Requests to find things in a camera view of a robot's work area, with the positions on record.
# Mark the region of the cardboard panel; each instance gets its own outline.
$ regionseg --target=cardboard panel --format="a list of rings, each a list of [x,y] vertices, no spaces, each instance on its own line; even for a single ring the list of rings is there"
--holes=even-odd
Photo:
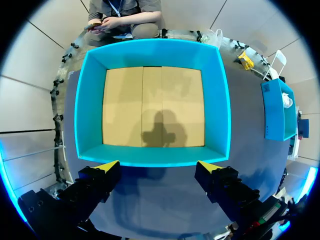
[[[205,113],[201,71],[162,67],[163,144],[205,145]]]
[[[106,72],[102,106],[103,143],[142,146],[142,67]]]
[[[144,67],[142,82],[142,146],[163,147],[161,67]]]

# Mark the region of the black clamp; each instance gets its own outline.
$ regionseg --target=black clamp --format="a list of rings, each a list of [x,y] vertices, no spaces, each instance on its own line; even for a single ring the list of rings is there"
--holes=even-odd
[[[64,80],[63,78],[54,80],[54,81],[53,81],[53,86],[54,86],[54,87],[57,87],[59,84],[62,84],[62,83],[64,83],[64,82],[65,82],[65,80]]]
[[[58,115],[58,113],[52,118],[53,121],[57,121],[57,120],[60,120],[60,121],[63,121],[64,120],[64,115],[61,114],[61,115]]]
[[[74,42],[72,42],[72,43],[70,44],[70,46],[71,46],[71,47],[74,47],[75,49],[78,49],[78,48],[79,48],[79,45],[76,45]]]
[[[201,38],[202,38],[201,32],[198,30],[198,31],[196,31],[196,33],[198,34],[198,36],[196,37],[196,41],[200,42]]]
[[[168,33],[168,30],[163,28],[162,29],[162,33],[161,33],[163,39],[167,39],[168,38],[168,36],[166,36],[167,33]]]
[[[72,58],[72,53],[68,53],[68,54],[66,54],[66,55],[64,55],[64,56],[62,56],[62,60],[61,60],[61,62],[63,62],[63,63],[66,63],[66,58]]]

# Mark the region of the lanyard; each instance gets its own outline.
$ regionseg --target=lanyard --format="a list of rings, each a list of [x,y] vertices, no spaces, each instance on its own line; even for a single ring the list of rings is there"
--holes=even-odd
[[[113,8],[113,10],[115,11],[115,13],[118,15],[118,17],[120,18],[121,17],[121,15],[120,15],[120,12],[119,12],[119,10],[120,10],[120,8],[121,8],[121,3],[122,3],[122,0],[120,1],[120,5],[119,5],[119,9],[117,10],[116,8],[115,8],[115,6],[110,2],[110,0],[108,0],[109,1],[109,3],[110,3],[110,6]]]

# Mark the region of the yellow object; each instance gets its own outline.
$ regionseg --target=yellow object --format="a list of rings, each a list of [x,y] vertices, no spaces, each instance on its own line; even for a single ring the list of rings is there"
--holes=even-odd
[[[238,58],[240,59],[245,70],[250,70],[254,67],[254,62],[247,56],[246,51],[243,51]]]
[[[223,169],[224,167],[222,166],[217,166],[217,165],[213,165],[204,161],[198,161],[198,163],[200,163],[202,166],[204,166],[210,173],[213,170],[217,170],[217,169]]]
[[[112,162],[109,162],[109,163],[106,163],[106,164],[102,164],[102,165],[99,165],[99,166],[95,166],[94,169],[101,169],[101,170],[104,170],[104,172],[108,172],[117,162],[119,162],[119,160],[116,160],[116,161],[112,161]]]

